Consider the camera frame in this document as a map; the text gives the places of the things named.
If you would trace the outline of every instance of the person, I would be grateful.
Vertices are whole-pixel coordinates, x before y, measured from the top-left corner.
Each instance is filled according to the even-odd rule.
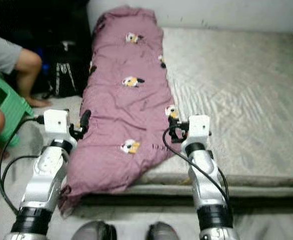
[[[0,72],[10,74],[13,70],[17,71],[17,92],[29,105],[35,108],[51,105],[47,100],[40,100],[31,96],[32,87],[41,68],[42,60],[36,53],[0,38]],[[0,133],[4,125],[5,117],[0,110]]]

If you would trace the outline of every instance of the green plastic stool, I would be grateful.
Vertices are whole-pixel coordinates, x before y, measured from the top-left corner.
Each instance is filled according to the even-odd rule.
[[[0,75],[0,109],[5,116],[4,129],[0,134],[0,144],[9,140],[19,122],[26,114],[34,116],[34,112],[26,100],[20,97]],[[19,143],[18,135],[10,141],[9,146],[14,147]]]

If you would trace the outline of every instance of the pink blanket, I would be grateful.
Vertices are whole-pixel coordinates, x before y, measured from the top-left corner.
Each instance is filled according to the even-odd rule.
[[[163,31],[155,14],[119,7],[95,27],[93,65],[81,114],[89,130],[68,163],[62,211],[89,193],[124,191],[148,169],[171,156],[162,142],[174,104],[162,64]]]

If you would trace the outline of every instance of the gray mattress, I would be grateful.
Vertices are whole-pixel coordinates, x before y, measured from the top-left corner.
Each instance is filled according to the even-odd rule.
[[[210,146],[231,195],[293,196],[293,35],[164,28],[163,47],[182,119],[211,117]],[[79,121],[80,97],[52,102]],[[35,140],[43,143],[38,130],[30,153]],[[126,193],[190,195],[188,165],[172,157]]]

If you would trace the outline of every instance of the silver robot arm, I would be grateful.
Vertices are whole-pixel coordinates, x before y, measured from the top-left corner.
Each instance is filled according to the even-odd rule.
[[[221,187],[217,163],[213,160],[212,152],[207,150],[210,118],[206,115],[192,115],[184,125],[187,126],[187,137],[181,145],[182,151]],[[233,229],[227,200],[218,188],[192,165],[189,165],[188,174],[192,179],[194,205],[201,230],[200,240],[239,240]]]
[[[53,140],[34,162],[33,176],[5,240],[47,239],[49,222],[67,174],[69,154],[77,147],[76,139],[81,139],[87,131],[90,115],[90,111],[83,114],[80,131],[75,131],[67,111],[50,109],[44,112],[45,132]]]

